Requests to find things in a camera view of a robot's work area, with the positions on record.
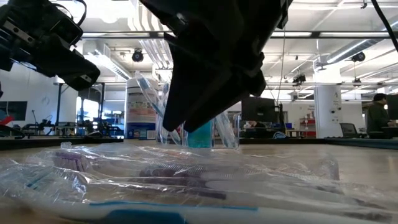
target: machine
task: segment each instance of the machine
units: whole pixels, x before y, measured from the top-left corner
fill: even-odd
[[[86,7],[84,0],[77,0]],[[185,122],[192,132],[266,87],[262,49],[283,29],[292,0],[140,0],[174,35],[164,34],[174,60],[164,128]],[[73,18],[49,0],[10,0],[0,7],[0,69],[23,64],[58,75],[76,90],[94,84],[100,71],[76,50],[85,19]]]

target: chair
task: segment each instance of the chair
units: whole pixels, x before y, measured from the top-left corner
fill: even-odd
[[[351,123],[340,123],[344,138],[359,138],[355,125]]]

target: red object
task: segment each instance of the red object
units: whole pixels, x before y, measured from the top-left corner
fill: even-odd
[[[14,120],[14,118],[12,116],[6,116],[6,119],[0,121],[0,125],[7,125],[8,123],[10,123],[13,120]]]

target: computer monitor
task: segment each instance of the computer monitor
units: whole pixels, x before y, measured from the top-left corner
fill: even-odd
[[[389,119],[398,119],[398,95],[387,95]]]
[[[249,97],[242,100],[242,120],[275,122],[275,100]]]

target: table surface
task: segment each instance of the table surface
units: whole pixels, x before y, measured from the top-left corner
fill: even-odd
[[[154,145],[149,141],[125,141],[123,144],[141,146]],[[343,182],[366,184],[381,190],[398,192],[398,151],[385,149],[370,149],[365,147],[332,146],[327,144],[314,145],[243,145],[243,154],[300,156],[311,159],[324,152],[333,155],[339,163],[340,179]],[[51,149],[20,149],[1,151],[1,158],[11,158],[24,161],[26,156],[42,150]],[[31,212],[28,209],[9,206],[10,201],[0,199],[0,217],[2,223],[71,223],[64,220],[54,220]]]

